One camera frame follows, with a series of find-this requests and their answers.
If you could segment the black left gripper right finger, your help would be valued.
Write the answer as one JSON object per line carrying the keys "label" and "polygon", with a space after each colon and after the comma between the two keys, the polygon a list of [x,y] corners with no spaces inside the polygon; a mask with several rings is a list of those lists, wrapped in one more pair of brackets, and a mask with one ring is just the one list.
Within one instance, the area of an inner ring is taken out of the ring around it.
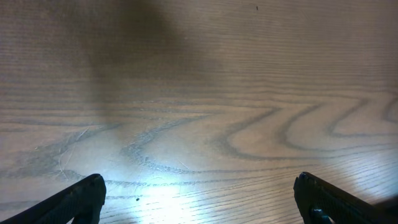
{"label": "black left gripper right finger", "polygon": [[397,205],[377,208],[309,172],[295,179],[294,199],[304,224],[397,223]]}

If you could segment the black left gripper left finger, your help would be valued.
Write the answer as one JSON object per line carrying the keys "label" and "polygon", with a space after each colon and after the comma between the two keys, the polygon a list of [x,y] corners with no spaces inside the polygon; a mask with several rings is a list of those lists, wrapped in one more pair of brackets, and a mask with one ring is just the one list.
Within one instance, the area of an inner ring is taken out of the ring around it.
{"label": "black left gripper left finger", "polygon": [[91,174],[1,224],[98,224],[106,186],[100,174]]}

